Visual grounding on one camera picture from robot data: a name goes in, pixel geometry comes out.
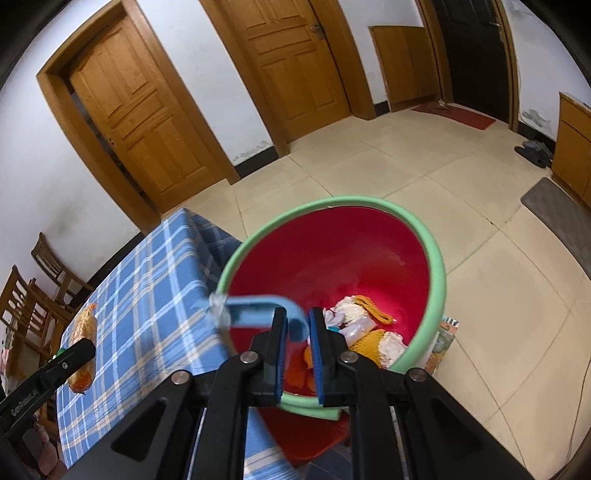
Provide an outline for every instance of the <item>metal screw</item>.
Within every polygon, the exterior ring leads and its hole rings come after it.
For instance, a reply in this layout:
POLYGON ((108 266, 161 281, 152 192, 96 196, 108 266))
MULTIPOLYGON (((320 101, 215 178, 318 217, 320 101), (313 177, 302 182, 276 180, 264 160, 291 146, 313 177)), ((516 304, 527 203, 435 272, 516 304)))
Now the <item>metal screw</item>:
POLYGON ((357 360, 359 360, 359 355, 351 350, 347 350, 340 354, 340 359, 345 362, 346 364, 354 364, 357 360))
POLYGON ((254 362, 256 362, 257 359, 258 359, 258 353, 253 352, 252 350, 249 350, 248 352, 244 352, 240 356, 240 361, 243 364, 253 364, 254 362))
POLYGON ((413 368, 408 372, 408 376, 415 382, 424 382, 428 377, 428 373, 422 368, 413 368))
POLYGON ((173 384, 175 385, 183 385, 184 383, 187 383, 190 378, 191 376, 189 375, 189 372, 186 372, 185 370, 179 370, 173 373, 173 376, 170 377, 170 380, 172 380, 173 384))

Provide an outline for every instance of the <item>white food item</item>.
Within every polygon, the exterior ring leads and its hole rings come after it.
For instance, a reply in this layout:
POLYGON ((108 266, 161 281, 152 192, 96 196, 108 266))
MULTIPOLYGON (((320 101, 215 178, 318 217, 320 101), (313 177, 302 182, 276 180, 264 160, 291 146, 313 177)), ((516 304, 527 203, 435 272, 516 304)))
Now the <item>white food item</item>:
POLYGON ((342 313, 345 315, 345 325, 351 322, 356 322, 361 320, 361 318, 368 316, 368 313, 362 306, 353 302, 353 297, 345 297, 335 305, 333 310, 336 314, 342 313))
POLYGON ((386 332, 379 341, 378 352, 379 361, 382 368, 390 367, 400 355, 406 350, 406 345, 402 342, 402 337, 394 332, 386 332))

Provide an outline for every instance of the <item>gray doormat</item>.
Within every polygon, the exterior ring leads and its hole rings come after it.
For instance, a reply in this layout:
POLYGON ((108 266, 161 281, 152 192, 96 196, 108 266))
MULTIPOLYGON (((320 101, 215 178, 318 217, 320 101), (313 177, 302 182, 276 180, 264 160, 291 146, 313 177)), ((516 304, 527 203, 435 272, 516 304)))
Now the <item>gray doormat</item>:
POLYGON ((521 203, 559 238, 591 278, 591 212, 550 179, 536 183, 521 203))

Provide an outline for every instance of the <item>orange mesh bag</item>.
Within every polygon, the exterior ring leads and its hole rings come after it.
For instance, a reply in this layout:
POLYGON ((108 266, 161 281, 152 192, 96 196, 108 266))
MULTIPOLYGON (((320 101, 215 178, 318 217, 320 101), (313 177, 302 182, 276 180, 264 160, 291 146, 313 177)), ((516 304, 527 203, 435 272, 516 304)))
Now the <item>orange mesh bag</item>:
MULTIPOLYGON (((96 318, 92 313, 95 308, 96 303, 91 303, 78 313, 74 319, 70 345, 74 345, 78 340, 82 340, 83 338, 88 338, 96 346, 96 318)), ((96 362, 93 358, 68 378, 68 385, 74 393, 84 393, 92 385, 95 375, 96 362)))
POLYGON ((359 355, 363 355, 369 358, 378 367, 382 368, 382 364, 379 361, 379 341, 384 336, 385 330, 374 330, 369 332, 361 340, 358 340, 349 347, 349 350, 356 352, 359 355))

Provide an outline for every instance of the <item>blue plaid tablecloth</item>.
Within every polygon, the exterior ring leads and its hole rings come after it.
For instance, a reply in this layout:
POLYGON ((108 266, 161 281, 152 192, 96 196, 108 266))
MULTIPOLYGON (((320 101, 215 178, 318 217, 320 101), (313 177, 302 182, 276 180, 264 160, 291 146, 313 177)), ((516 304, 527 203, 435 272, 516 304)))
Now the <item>blue plaid tablecloth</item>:
MULTIPOLYGON (((66 466, 178 369, 216 369, 228 353, 205 308, 240 242, 188 210, 151 232, 90 296, 97 303, 96 378, 86 395, 57 392, 66 466)), ((69 346, 72 325, 62 344, 69 346)), ((258 412, 251 409, 244 478, 296 479, 258 412)))

